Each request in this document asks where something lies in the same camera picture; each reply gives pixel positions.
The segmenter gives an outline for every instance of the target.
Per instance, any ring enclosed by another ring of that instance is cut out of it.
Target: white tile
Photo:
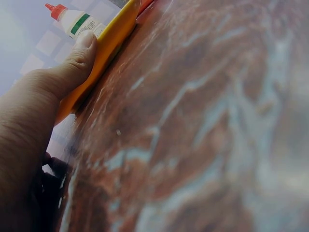
[[[28,56],[28,58],[26,59],[23,67],[21,68],[20,73],[22,75],[25,75],[34,69],[41,69],[43,65],[44,62],[42,60],[37,58],[35,55],[30,54],[30,56]]]
[[[85,11],[94,0],[72,0],[71,4],[77,9]]]
[[[70,43],[65,43],[62,48],[60,49],[59,53],[55,57],[55,61],[57,63],[62,63],[68,55],[71,53],[73,45]]]
[[[36,48],[45,55],[50,56],[60,41],[59,36],[48,30],[36,45]]]
[[[98,20],[101,23],[104,23],[114,12],[114,8],[103,3],[99,2],[90,12],[89,14]]]

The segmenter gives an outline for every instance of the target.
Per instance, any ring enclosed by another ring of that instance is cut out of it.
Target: finger
[[[48,152],[45,152],[45,155],[43,156],[42,165],[47,165],[51,159],[51,156]]]
[[[92,70],[96,53],[96,38],[84,31],[77,39],[71,55],[57,67],[30,72],[20,81],[23,89],[53,94],[58,100],[82,84]]]
[[[68,170],[67,163],[59,160],[56,157],[50,158],[48,165],[54,172],[55,176],[59,178],[63,178],[63,176],[67,173]]]
[[[85,33],[63,64],[30,72],[0,98],[0,194],[14,197],[28,190],[41,167],[60,100],[87,79],[96,46],[95,36]]]

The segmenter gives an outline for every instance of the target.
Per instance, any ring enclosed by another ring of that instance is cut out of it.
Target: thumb
[[[89,76],[95,59],[97,40],[92,31],[84,31],[77,39],[69,57],[63,64],[27,74],[21,82],[23,88],[46,91],[61,100],[81,85]]]

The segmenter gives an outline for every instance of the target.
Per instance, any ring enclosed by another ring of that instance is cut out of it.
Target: hand
[[[39,229],[33,182],[46,163],[59,103],[89,76],[96,46],[94,34],[83,33],[63,64],[28,73],[0,98],[0,231]]]

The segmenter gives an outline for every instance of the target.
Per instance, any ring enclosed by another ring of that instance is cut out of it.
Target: tiled wall
[[[86,11],[98,21],[107,25],[119,12],[119,8],[108,0],[72,0],[66,6],[69,9]],[[20,74],[25,75],[31,70],[49,68],[61,63],[70,53],[74,40],[62,31],[61,24],[54,21],[46,29],[35,49],[26,58],[20,68]]]

